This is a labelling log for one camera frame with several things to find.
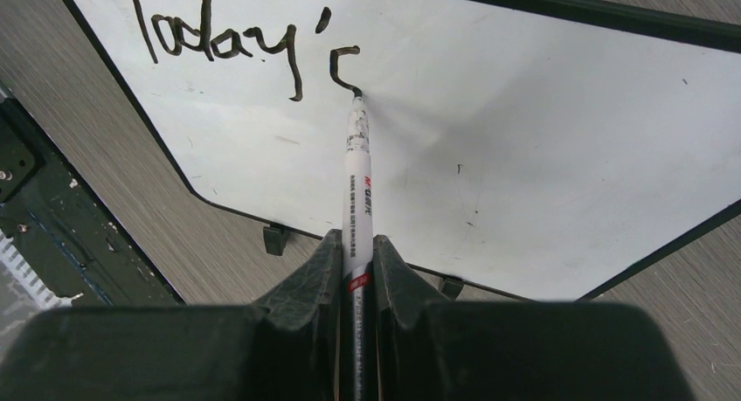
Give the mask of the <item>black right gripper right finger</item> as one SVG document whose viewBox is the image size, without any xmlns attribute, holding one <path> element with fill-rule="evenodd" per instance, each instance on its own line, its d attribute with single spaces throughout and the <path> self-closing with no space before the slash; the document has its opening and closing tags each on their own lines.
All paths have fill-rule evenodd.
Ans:
<svg viewBox="0 0 741 401">
<path fill-rule="evenodd" d="M 690 400 L 643 310 L 604 302 L 453 301 L 374 240 L 386 400 Z"/>
</svg>

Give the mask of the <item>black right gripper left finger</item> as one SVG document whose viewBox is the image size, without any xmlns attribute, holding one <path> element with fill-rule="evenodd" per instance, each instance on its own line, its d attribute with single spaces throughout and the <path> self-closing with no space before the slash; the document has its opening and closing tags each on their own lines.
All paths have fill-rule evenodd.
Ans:
<svg viewBox="0 0 741 401">
<path fill-rule="evenodd" d="M 4 400 L 330 400 L 341 233 L 247 305 L 56 308 L 1 365 Z"/>
</svg>

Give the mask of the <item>white whiteboard marker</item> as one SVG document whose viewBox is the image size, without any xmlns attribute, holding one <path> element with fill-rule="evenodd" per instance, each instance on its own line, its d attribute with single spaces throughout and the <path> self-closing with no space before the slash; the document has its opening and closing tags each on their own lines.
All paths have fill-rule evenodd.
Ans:
<svg viewBox="0 0 741 401">
<path fill-rule="evenodd" d="M 377 400 L 369 117 L 361 90 L 352 92 L 343 174 L 338 398 Z"/>
</svg>

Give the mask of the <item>small black-framed whiteboard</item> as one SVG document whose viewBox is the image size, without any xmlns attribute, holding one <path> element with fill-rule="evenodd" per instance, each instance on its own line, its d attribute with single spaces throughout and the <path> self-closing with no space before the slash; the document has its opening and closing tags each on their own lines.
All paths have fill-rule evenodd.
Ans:
<svg viewBox="0 0 741 401">
<path fill-rule="evenodd" d="M 576 300 L 740 210 L 740 29 L 596 0 L 64 0 L 189 190 L 321 236 L 370 118 L 374 230 Z"/>
</svg>

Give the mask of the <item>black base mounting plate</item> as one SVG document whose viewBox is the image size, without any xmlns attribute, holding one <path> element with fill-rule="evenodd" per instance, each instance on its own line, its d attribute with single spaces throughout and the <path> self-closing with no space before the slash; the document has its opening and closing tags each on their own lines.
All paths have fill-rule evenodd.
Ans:
<svg viewBox="0 0 741 401">
<path fill-rule="evenodd" d="M 1 89 L 1 234 L 77 306 L 165 307 L 183 298 L 6 88 Z"/>
</svg>

